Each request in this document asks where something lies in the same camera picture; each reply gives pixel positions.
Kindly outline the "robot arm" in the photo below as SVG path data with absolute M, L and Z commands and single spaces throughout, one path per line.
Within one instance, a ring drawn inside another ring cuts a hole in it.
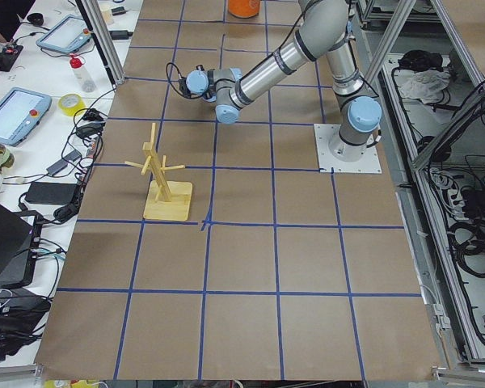
M 302 10 L 285 40 L 247 73 L 239 68 L 205 70 L 198 65 L 179 78 L 186 99 L 215 104 L 217 120 L 233 124 L 240 112 L 307 62 L 327 59 L 333 90 L 342 114 L 339 130 L 328 142 L 331 154 L 356 162 L 376 144 L 370 136 L 382 118 L 380 104 L 367 95 L 366 81 L 357 67 L 348 29 L 351 3 L 344 0 L 301 1 Z

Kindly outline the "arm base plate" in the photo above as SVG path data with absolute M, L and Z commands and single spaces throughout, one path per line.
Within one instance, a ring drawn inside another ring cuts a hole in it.
M 340 139 L 339 124 L 314 124 L 318 169 L 324 173 L 381 174 L 377 147 L 369 147 L 373 137 L 364 145 L 353 146 Z

